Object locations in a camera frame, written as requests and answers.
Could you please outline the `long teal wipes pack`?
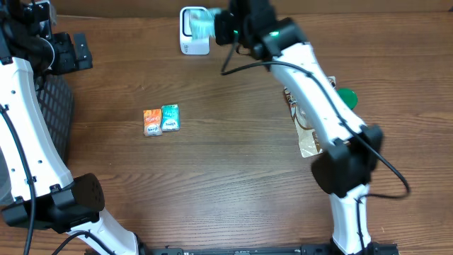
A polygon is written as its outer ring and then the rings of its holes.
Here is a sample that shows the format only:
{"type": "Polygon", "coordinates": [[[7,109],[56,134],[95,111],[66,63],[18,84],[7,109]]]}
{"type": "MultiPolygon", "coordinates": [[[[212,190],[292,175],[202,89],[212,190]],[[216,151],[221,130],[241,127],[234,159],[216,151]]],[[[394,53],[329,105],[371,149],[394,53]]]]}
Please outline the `long teal wipes pack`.
{"type": "Polygon", "coordinates": [[[193,39],[215,38],[215,16],[221,12],[220,8],[190,9],[189,26],[193,39]]]}

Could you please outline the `orange snack packet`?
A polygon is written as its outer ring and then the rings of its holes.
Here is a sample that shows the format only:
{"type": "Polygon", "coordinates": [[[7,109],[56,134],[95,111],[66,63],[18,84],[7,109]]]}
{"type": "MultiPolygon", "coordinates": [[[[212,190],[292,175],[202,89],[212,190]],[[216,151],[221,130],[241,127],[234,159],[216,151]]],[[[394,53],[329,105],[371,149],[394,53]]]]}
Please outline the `orange snack packet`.
{"type": "Polygon", "coordinates": [[[144,135],[145,136],[159,136],[162,135],[161,129],[162,110],[152,109],[144,110],[144,135]]]}

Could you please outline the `teal gum packet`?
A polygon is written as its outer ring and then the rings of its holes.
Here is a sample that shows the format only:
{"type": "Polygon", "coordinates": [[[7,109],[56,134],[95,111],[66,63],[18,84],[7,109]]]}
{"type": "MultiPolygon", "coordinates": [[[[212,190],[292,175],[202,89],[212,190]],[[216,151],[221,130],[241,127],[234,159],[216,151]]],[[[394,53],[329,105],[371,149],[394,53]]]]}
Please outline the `teal gum packet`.
{"type": "Polygon", "coordinates": [[[164,132],[180,130],[180,111],[178,104],[164,105],[162,110],[161,129],[164,132]]]}

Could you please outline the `green lid jar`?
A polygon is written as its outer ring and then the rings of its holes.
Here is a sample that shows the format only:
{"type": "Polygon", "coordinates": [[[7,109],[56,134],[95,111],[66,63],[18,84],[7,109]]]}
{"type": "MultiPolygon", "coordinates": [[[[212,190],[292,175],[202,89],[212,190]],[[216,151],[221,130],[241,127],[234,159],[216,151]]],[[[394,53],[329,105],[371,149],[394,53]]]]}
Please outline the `green lid jar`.
{"type": "Polygon", "coordinates": [[[349,109],[353,110],[357,106],[358,97],[352,89],[338,89],[337,93],[349,109]]]}

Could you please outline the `brown bread pouch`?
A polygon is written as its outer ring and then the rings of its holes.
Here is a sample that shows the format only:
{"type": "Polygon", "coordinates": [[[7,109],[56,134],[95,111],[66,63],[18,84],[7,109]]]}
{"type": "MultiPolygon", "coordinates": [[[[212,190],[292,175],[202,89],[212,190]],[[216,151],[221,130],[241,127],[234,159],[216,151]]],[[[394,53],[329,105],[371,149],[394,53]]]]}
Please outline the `brown bread pouch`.
{"type": "Polygon", "coordinates": [[[294,96],[287,87],[284,88],[287,105],[298,135],[299,151],[303,158],[316,156],[323,152],[318,135],[306,119],[305,112],[298,106],[294,96]]]}

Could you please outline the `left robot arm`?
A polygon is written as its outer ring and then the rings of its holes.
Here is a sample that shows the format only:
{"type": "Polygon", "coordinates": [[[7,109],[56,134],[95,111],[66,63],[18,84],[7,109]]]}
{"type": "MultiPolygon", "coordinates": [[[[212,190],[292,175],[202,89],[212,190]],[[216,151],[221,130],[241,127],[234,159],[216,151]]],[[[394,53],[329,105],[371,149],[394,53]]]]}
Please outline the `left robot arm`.
{"type": "Polygon", "coordinates": [[[69,139],[72,94],[48,84],[93,66],[82,33],[53,33],[49,1],[1,2],[1,152],[12,203],[2,210],[12,227],[54,230],[79,238],[97,254],[145,254],[139,237],[105,208],[93,174],[73,177],[57,150],[69,139]]]}

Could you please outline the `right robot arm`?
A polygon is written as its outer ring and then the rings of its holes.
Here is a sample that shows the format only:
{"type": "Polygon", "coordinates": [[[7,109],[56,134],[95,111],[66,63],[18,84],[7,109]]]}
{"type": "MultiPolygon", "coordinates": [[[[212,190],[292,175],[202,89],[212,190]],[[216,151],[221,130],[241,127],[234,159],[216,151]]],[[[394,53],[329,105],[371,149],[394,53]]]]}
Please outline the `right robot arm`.
{"type": "Polygon", "coordinates": [[[242,45],[255,65],[264,65],[294,97],[315,129],[321,156],[311,165],[320,188],[330,196],[333,243],[343,254],[371,249],[366,196],[377,165],[382,131],[367,127],[333,88],[302,29],[278,19],[269,1],[231,1],[214,17],[218,45],[242,45]]]}

